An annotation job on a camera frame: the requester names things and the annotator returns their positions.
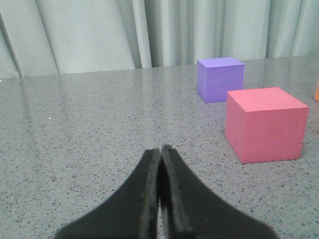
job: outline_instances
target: white curtain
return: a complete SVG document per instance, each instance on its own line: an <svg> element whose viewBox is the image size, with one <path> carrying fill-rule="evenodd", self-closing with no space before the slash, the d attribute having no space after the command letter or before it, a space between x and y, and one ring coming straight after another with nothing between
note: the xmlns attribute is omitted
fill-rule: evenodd
<svg viewBox="0 0 319 239"><path fill-rule="evenodd" d="M0 78L319 53L319 0L0 0Z"/></svg>

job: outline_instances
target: purple cube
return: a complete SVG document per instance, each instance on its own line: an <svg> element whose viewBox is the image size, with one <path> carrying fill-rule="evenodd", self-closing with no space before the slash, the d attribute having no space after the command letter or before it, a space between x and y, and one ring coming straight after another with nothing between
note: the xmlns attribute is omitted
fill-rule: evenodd
<svg viewBox="0 0 319 239"><path fill-rule="evenodd" d="M204 102L226 101L227 91L243 89L244 66L232 57L197 61L197 91Z"/></svg>

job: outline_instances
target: gray curtain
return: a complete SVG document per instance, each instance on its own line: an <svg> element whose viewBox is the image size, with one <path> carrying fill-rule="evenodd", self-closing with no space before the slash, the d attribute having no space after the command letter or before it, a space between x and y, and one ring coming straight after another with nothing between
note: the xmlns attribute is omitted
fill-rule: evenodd
<svg viewBox="0 0 319 239"><path fill-rule="evenodd" d="M0 78L319 53L319 0L0 0Z"/></svg>

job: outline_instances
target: speckled granite surface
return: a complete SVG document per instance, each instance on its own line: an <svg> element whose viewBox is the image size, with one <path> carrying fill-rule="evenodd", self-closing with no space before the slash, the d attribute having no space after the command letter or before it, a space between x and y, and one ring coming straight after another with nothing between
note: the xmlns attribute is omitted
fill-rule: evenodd
<svg viewBox="0 0 319 239"><path fill-rule="evenodd" d="M317 239L319 57L244 63L245 88L278 86L310 107L299 160L242 165L224 136L226 103L202 101L194 65L2 79L0 238L53 238L107 199L145 149L169 143L280 238Z"/></svg>

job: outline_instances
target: pink cube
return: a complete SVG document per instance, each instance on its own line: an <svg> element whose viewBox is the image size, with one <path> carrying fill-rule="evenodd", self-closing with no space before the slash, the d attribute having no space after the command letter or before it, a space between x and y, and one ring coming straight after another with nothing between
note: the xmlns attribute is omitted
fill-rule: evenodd
<svg viewBox="0 0 319 239"><path fill-rule="evenodd" d="M278 87L229 91L226 138L242 163L298 159L308 111Z"/></svg>

